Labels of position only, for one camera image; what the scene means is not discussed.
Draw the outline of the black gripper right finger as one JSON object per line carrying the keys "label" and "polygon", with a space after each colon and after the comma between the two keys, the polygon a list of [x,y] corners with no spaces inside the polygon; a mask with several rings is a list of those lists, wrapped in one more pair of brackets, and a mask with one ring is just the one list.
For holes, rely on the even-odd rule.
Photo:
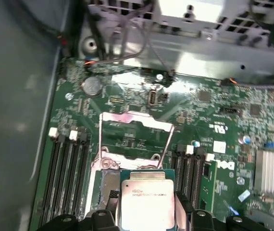
{"label": "black gripper right finger", "polygon": [[229,216],[219,221],[205,210],[195,210],[184,194],[176,192],[175,226],[178,231],[267,231],[263,225],[243,216]]}

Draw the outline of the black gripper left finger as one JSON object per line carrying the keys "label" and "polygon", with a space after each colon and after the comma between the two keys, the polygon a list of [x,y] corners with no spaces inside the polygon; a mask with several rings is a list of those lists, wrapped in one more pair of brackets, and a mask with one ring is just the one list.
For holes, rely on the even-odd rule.
{"label": "black gripper left finger", "polygon": [[74,215],[59,215],[40,228],[39,231],[118,231],[115,224],[119,191],[111,190],[105,209],[94,211],[90,217],[79,221]]}

